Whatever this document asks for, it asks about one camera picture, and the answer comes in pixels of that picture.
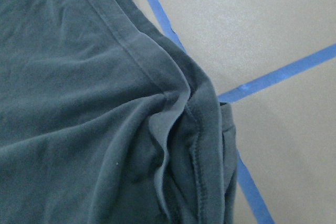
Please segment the black printed t-shirt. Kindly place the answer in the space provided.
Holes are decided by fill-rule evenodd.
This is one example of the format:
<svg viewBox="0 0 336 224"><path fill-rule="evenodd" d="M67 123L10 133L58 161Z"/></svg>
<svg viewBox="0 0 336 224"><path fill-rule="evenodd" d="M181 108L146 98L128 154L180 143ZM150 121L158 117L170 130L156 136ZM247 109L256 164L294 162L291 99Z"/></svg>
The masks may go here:
<svg viewBox="0 0 336 224"><path fill-rule="evenodd" d="M132 0L1 0L1 223L232 223L235 133Z"/></svg>

